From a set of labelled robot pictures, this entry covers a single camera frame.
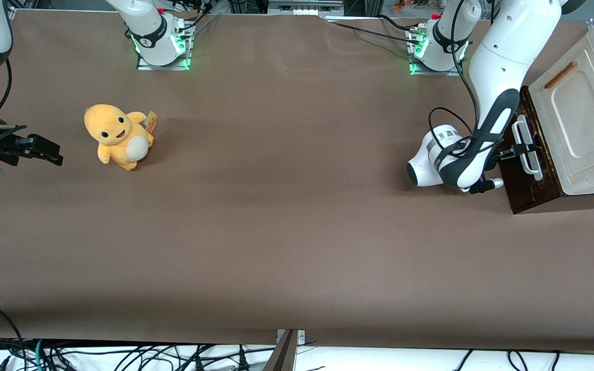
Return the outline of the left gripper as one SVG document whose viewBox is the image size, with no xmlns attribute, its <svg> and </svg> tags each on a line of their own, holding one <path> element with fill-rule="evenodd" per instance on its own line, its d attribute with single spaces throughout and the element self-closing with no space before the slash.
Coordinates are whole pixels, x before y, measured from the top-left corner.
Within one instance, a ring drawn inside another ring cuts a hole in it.
<svg viewBox="0 0 594 371">
<path fill-rule="evenodd" d="M 535 152 L 535 150 L 537 150 L 537 146 L 533 144 L 515 144 L 501 150 L 495 150 L 486 160 L 485 172 L 492 171 L 497 166 L 500 158 L 521 157 L 521 155 Z"/>
</svg>

